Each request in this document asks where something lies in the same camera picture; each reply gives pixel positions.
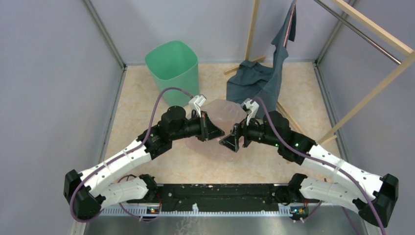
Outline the pink translucent trash bag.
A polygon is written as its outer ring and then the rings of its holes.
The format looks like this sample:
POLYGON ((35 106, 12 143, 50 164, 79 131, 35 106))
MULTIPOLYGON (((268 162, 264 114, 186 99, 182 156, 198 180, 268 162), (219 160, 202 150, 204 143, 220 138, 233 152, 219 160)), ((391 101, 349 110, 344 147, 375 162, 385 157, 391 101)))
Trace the pink translucent trash bag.
MULTIPOLYGON (((245 111, 240 104, 232 101, 215 99, 202 106, 202 110, 207 112, 210 120, 217 127, 222 129, 225 136, 231 133, 234 124, 239 123, 246 117, 245 111)), ((199 141, 197 138, 185 140, 185 145, 190 150, 212 160, 222 160, 225 162, 235 162, 238 158, 235 152, 220 145, 222 138, 215 138, 206 142, 199 141)))

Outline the green plastic trash bin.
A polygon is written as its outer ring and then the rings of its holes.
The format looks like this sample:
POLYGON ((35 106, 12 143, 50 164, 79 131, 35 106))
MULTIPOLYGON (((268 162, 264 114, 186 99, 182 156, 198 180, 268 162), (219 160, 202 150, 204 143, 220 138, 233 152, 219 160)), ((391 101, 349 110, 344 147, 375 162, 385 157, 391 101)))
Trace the green plastic trash bin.
POLYGON ((144 61, 160 92, 176 87, 199 94, 198 57, 184 42, 164 43, 148 52, 144 61))

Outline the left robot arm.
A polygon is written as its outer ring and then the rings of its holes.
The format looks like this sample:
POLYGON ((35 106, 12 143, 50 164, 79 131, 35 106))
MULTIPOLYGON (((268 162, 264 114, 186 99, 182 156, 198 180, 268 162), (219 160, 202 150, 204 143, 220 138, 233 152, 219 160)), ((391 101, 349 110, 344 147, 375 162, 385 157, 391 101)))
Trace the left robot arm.
POLYGON ((224 134, 205 111, 193 110, 191 117, 186 118, 183 107, 169 107, 156 125, 114 156, 89 169, 80 172, 73 169, 65 175, 64 197, 71 216, 78 222, 89 222, 113 204, 131 199, 154 201, 157 189, 152 177, 140 176, 130 183, 114 181, 170 150, 175 140, 196 137, 199 141, 210 141, 224 134))

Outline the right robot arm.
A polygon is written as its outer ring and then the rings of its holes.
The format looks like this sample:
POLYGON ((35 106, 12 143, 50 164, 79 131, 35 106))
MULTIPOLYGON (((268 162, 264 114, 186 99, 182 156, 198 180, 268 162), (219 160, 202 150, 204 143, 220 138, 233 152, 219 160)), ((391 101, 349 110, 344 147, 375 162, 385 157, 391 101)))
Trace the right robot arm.
POLYGON ((347 208, 366 222, 387 227, 398 199, 399 180, 386 174, 379 176, 335 156, 313 139, 291 130, 289 121, 278 111, 264 115, 263 122, 244 119, 233 126, 232 132, 220 144, 233 152, 251 142, 277 147, 284 159, 318 171, 332 183, 297 174, 287 188, 287 196, 294 202, 303 198, 317 199, 347 208))

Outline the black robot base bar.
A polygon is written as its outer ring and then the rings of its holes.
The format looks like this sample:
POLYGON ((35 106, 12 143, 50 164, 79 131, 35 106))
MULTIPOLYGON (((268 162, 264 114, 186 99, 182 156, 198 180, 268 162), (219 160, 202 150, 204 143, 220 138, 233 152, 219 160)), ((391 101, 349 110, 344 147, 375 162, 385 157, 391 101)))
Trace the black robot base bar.
POLYGON ((306 199, 285 184, 164 184, 129 204, 156 204, 162 212, 276 212, 306 199))

